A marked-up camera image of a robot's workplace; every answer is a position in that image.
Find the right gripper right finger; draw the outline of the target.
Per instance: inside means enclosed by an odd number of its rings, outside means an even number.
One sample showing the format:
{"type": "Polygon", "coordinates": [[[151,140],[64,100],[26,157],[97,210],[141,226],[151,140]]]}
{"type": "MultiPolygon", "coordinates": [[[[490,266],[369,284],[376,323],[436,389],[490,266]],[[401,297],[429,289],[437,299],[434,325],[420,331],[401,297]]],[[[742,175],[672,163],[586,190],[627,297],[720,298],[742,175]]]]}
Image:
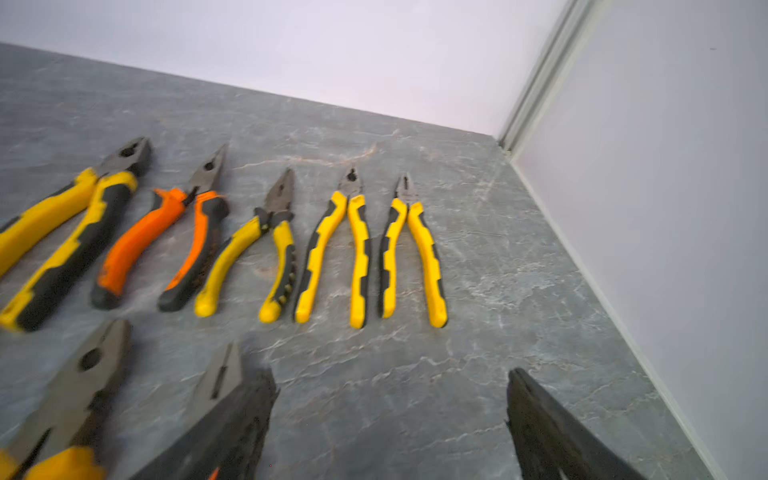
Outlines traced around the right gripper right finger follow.
{"type": "Polygon", "coordinates": [[[507,427],[524,479],[641,479],[524,369],[508,373],[507,427]]]}

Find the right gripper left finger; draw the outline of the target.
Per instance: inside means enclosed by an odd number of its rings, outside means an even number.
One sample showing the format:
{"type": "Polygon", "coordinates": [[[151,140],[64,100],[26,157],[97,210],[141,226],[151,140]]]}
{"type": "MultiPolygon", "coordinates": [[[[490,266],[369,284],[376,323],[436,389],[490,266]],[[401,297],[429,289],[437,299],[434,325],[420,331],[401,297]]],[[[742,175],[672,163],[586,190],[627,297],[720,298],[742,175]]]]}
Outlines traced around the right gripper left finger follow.
{"type": "Polygon", "coordinates": [[[266,368],[244,374],[240,368],[205,371],[187,408],[190,419],[180,436],[134,479],[242,479],[260,459],[278,396],[266,368]]]}

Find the orange handled pliers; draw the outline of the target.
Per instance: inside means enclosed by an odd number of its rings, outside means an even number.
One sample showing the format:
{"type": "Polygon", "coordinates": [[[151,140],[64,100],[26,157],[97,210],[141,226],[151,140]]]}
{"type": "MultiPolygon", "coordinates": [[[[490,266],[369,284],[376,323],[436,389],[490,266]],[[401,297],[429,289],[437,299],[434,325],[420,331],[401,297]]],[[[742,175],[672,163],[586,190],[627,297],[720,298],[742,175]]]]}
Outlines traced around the orange handled pliers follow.
{"type": "Polygon", "coordinates": [[[239,347],[218,349],[192,395],[184,419],[185,447],[179,479],[233,479],[248,434],[243,420],[243,370],[239,347]]]}

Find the yellow long nose pliers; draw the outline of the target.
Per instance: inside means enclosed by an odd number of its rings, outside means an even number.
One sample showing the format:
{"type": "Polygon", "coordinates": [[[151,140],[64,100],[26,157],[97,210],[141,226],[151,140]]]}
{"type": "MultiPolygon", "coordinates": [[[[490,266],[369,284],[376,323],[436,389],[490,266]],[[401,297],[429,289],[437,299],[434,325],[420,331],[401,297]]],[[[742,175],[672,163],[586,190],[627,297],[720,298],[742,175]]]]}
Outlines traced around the yellow long nose pliers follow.
{"type": "Polygon", "coordinates": [[[37,410],[1,450],[3,479],[104,479],[93,440],[125,374],[132,325],[106,320],[49,383],[37,410]]]}

